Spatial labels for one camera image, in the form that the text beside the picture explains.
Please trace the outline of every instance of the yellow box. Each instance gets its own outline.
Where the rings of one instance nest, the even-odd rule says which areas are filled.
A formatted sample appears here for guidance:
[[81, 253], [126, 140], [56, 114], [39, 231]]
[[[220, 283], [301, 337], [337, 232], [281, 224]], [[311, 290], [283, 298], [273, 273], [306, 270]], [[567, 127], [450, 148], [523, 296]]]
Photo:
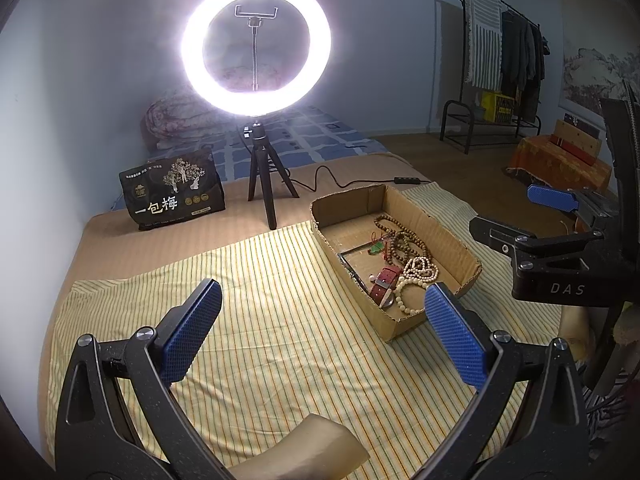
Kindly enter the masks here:
[[482, 108], [484, 120], [491, 123], [511, 124], [515, 99], [496, 92], [482, 92]]

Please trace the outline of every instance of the blue checkered bedsheet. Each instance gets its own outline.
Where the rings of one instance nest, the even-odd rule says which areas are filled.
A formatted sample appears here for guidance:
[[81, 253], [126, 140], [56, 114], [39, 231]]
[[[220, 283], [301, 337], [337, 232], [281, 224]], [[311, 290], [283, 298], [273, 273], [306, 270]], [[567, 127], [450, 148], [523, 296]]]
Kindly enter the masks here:
[[[367, 139], [335, 117], [313, 106], [284, 110], [276, 120], [266, 122], [271, 145], [286, 168], [298, 168], [345, 156], [383, 153], [387, 149], [376, 140]], [[152, 153], [149, 161], [171, 158], [201, 148], [211, 148], [213, 161], [223, 182], [249, 176], [251, 140], [242, 138], [244, 124], [236, 131], [213, 134]]]

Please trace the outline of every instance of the tree illustration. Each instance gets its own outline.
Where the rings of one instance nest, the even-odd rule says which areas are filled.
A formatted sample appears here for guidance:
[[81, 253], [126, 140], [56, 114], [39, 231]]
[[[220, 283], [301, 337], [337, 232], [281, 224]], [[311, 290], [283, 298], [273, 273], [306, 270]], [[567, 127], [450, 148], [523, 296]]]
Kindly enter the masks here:
[[178, 173], [177, 171], [174, 170], [169, 170], [169, 173], [167, 173], [164, 178], [162, 179], [162, 181], [167, 184], [168, 186], [171, 186], [174, 188], [174, 193], [178, 192], [178, 180], [180, 179], [180, 173]]
[[190, 186], [191, 189], [198, 189], [198, 181], [200, 177], [204, 175], [204, 170], [195, 164], [189, 164], [186, 168], [186, 175], [189, 180], [193, 180]]
[[183, 182], [187, 182], [187, 168], [190, 166], [188, 162], [185, 162], [181, 158], [178, 158], [172, 165], [171, 170], [175, 171], [182, 177]]

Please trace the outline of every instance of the red leather watch strap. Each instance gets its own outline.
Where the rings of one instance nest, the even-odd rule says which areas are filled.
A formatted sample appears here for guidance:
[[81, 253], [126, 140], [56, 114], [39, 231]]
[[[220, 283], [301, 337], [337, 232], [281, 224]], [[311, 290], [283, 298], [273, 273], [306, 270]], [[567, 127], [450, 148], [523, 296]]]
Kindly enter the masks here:
[[396, 266], [385, 266], [378, 274], [376, 281], [373, 283], [373, 288], [369, 293], [371, 299], [376, 302], [376, 305], [380, 305], [382, 298], [384, 298], [386, 292], [390, 288], [396, 288], [396, 283], [402, 270]]

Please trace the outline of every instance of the striped towel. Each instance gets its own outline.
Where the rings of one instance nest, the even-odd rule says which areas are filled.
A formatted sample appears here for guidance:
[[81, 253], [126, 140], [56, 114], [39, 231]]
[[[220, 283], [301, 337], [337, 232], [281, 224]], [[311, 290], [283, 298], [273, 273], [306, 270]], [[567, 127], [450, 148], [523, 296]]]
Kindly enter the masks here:
[[[473, 209], [427, 184], [404, 192], [458, 236], [483, 272], [462, 298], [492, 329], [547, 344], [560, 308], [511, 297], [510, 260], [468, 232]], [[53, 453], [58, 399], [79, 335], [128, 338], [156, 325], [201, 279], [222, 285], [223, 308], [178, 403], [227, 466], [270, 448], [309, 413], [349, 428], [371, 459], [350, 480], [405, 479], [443, 441], [474, 390], [462, 383], [424, 323], [383, 343], [303, 222], [199, 254], [128, 280], [75, 282], [54, 322], [46, 436]], [[162, 456], [129, 381], [123, 395], [145, 447]], [[505, 442], [524, 393], [518, 384], [485, 456]]]
[[466, 82], [500, 90], [502, 13], [500, 0], [467, 0], [468, 72]]

